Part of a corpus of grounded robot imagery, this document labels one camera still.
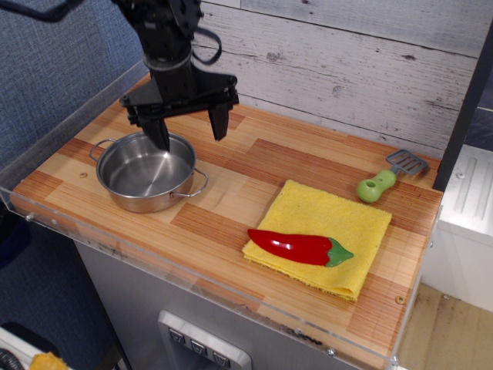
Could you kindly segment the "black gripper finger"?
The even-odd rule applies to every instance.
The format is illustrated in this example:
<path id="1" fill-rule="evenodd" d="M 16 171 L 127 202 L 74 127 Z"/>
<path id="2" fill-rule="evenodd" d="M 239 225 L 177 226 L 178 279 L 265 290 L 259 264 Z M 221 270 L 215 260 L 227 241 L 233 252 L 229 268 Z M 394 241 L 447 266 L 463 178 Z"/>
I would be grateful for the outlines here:
<path id="1" fill-rule="evenodd" d="M 138 126 L 158 150 L 169 152 L 169 132 L 164 118 L 139 117 Z"/>
<path id="2" fill-rule="evenodd" d="M 227 135 L 229 111 L 230 106 L 228 103 L 219 104 L 208 109 L 213 136 L 216 141 L 222 140 Z"/>

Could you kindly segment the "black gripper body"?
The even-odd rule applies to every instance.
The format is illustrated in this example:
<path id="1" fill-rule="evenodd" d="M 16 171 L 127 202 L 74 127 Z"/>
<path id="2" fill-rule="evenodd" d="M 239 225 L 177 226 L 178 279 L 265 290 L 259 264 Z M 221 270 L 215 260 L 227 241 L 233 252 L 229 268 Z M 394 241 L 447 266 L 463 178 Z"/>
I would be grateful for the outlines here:
<path id="1" fill-rule="evenodd" d="M 184 68 L 150 72 L 150 81 L 120 99 L 127 108 L 130 122 L 209 110 L 232 109 L 239 103 L 237 78 L 206 72 L 193 64 Z"/>

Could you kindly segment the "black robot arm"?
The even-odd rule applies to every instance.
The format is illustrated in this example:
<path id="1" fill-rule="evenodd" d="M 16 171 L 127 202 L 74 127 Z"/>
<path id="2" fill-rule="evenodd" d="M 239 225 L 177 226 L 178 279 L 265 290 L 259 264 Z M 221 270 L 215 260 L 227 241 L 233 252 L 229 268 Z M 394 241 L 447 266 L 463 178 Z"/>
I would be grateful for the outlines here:
<path id="1" fill-rule="evenodd" d="M 120 99 L 128 120 L 141 128 L 160 150 L 170 149 L 165 120 L 207 111 L 213 135 L 227 134 L 229 112 L 239 102 L 237 78 L 196 67 L 195 34 L 217 40 L 199 26 L 198 1 L 117 1 L 116 5 L 139 37 L 150 81 Z"/>

